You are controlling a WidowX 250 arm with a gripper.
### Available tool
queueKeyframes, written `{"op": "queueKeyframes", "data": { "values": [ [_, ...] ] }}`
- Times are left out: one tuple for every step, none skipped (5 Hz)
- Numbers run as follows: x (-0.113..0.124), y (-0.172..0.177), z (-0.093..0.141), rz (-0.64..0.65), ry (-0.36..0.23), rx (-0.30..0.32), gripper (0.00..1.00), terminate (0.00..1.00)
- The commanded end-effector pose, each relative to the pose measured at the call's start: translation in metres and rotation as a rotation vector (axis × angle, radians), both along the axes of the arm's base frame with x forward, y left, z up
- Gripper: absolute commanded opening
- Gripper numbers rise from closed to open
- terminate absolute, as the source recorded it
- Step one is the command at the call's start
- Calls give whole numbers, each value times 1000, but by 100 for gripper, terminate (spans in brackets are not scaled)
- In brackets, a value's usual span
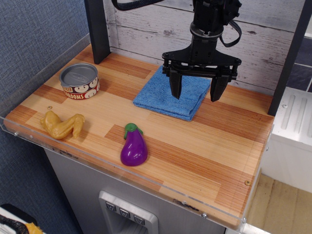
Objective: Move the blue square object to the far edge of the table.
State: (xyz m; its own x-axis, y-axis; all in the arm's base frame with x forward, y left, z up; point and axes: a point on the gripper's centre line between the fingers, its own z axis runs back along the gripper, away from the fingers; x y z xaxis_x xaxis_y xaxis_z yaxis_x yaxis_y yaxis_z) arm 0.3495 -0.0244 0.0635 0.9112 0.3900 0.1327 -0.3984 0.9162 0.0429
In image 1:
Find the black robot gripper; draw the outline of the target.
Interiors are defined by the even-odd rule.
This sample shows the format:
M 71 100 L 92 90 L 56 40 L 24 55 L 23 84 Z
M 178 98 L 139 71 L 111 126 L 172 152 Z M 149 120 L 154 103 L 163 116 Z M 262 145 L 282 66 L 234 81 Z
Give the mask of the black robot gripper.
M 216 50 L 217 39 L 193 36 L 185 49 L 165 52 L 162 72 L 169 77 L 172 96 L 179 99 L 182 76 L 212 78 L 211 101 L 218 101 L 229 79 L 236 79 L 241 60 Z

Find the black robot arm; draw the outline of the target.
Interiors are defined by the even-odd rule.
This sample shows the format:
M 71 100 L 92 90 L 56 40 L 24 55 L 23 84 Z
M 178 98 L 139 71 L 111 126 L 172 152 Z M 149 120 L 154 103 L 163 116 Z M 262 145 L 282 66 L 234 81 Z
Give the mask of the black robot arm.
M 233 27 L 239 35 L 240 27 L 234 22 L 239 16 L 238 0 L 195 0 L 194 19 L 190 25 L 191 44 L 182 50 L 163 53 L 163 73 L 169 77 L 172 95 L 179 98 L 182 77 L 211 78 L 211 101 L 222 96 L 227 84 L 237 77 L 241 59 L 217 51 L 225 25 Z

